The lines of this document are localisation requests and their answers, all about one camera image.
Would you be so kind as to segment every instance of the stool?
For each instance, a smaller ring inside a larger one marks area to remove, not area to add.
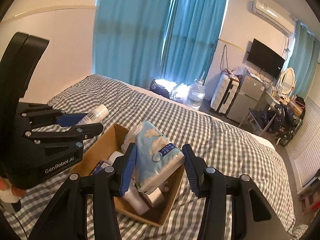
[[[265,120],[262,119],[261,114],[259,116],[259,113],[260,111],[256,111],[254,109],[249,108],[248,114],[242,119],[238,127],[240,128],[247,120],[249,122],[254,122],[253,134],[255,134],[256,131],[259,131],[258,136],[261,136],[268,130],[269,126],[272,124],[276,115],[274,115],[271,118],[271,120],[268,123],[266,123]]]

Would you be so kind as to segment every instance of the bed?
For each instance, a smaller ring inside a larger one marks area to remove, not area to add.
[[[295,216],[287,170],[272,144],[262,138],[150,91],[99,75],[88,76],[56,95],[49,104],[67,113],[84,113],[104,104],[109,110],[109,116],[102,122],[104,131],[114,123],[131,128],[148,120],[177,147],[182,148],[185,143],[190,143],[195,154],[204,158],[208,166],[228,176],[250,175],[292,239],[298,239],[307,228],[305,225],[294,228]],[[62,128],[52,125],[38,130],[59,131]],[[87,150],[97,139],[86,140],[84,149]],[[21,199],[22,209],[16,216],[28,235],[68,174],[69,170],[61,172],[28,190]],[[122,239],[195,239],[200,228],[203,206],[204,199],[195,197],[184,174],[177,199],[165,224],[157,228],[118,214]],[[15,218],[6,212],[4,215],[16,233],[24,239],[24,233]],[[91,197],[88,199],[87,228],[88,239],[94,239]],[[225,239],[230,237],[231,202],[228,199]]]

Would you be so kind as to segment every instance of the curtain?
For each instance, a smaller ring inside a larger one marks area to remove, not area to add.
[[[191,84],[206,78],[217,47],[227,0],[174,0],[161,78]]]
[[[294,69],[296,86],[293,94],[306,98],[316,72],[320,43],[300,21],[296,23],[295,45],[288,67]]]
[[[97,0],[93,72],[148,87],[158,75],[171,0]]]

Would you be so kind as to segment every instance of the wall-mounted tv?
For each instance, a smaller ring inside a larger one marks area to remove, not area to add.
[[[278,79],[284,64],[281,56],[256,39],[253,40],[247,61],[255,64],[275,79]]]

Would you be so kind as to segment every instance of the suitcase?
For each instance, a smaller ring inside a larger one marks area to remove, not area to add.
[[[239,80],[236,77],[230,77],[228,74],[223,73],[213,94],[210,107],[218,113],[225,114],[238,86]]]

